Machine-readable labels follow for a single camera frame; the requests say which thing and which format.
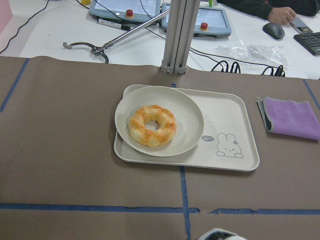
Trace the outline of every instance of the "black mouse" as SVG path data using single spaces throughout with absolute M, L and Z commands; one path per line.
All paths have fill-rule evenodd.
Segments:
M 262 30 L 276 40 L 282 39 L 285 36 L 284 29 L 277 23 L 269 22 L 263 26 Z

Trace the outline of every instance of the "white table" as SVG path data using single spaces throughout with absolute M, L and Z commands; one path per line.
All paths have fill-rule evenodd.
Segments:
M 9 0 L 9 2 L 13 17 L 0 33 L 1 50 L 17 32 L 18 27 L 46 4 L 44 0 Z M 207 6 L 207 4 L 207 2 L 201 3 L 203 6 Z M 277 47 L 283 50 L 283 56 L 287 63 L 285 65 L 287 77 L 320 78 L 320 70 L 317 67 L 320 65 L 320 57 L 312 56 L 293 39 L 293 36 L 298 33 L 290 25 L 283 26 L 285 37 L 282 40 L 274 40 L 262 31 L 263 25 L 268 21 L 238 12 L 222 4 L 215 4 L 214 7 L 225 9 L 232 34 L 228 38 L 222 39 L 209 36 L 194 37 L 191 43 L 193 48 L 209 54 L 216 54 L 216 48 L 222 46 L 225 46 L 227 50 L 232 46 L 241 47 L 243 45 L 262 48 Z M 314 32 L 320 32 L 320 14 L 315 17 L 299 15 L 299 18 Z M 163 37 L 166 36 L 158 26 L 148 28 Z M 88 10 L 75 0 L 52 0 L 46 10 L 36 15 L 20 30 L 18 36 L 11 41 L 8 49 L 1 55 L 23 58 L 49 56 L 67 61 L 103 63 L 103 59 L 92 55 L 87 47 L 78 46 L 69 50 L 63 48 L 62 43 L 89 42 L 96 46 L 102 46 L 123 33 L 123 30 L 97 24 L 97 21 L 89 16 Z M 106 54 L 111 64 L 160 66 L 164 47 L 165 41 L 162 38 L 143 29 L 106 50 Z M 218 61 L 223 60 L 223 58 L 213 58 Z M 226 60 L 229 65 L 233 63 L 233 60 Z M 190 68 L 202 71 L 210 71 L 215 64 L 210 59 L 192 52 L 187 61 Z M 257 75 L 265 69 L 264 66 L 245 63 L 240 63 L 240 67 L 242 73 Z

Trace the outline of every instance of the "keyboard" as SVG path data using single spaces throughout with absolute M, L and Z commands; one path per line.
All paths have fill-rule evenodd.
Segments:
M 312 55 L 320 55 L 320 32 L 301 33 L 293 36 Z

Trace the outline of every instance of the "person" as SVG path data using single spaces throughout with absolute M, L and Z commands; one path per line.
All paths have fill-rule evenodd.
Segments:
M 314 16 L 320 10 L 320 0 L 217 0 L 240 12 L 287 25 L 297 14 Z

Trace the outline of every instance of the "ring-shaped bread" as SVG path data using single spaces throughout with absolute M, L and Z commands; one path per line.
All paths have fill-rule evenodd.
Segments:
M 145 124 L 156 121 L 160 127 L 151 131 Z M 171 141 L 177 129 L 175 116 L 171 111 L 159 105 L 142 106 L 129 120 L 131 137 L 139 144 L 157 147 Z

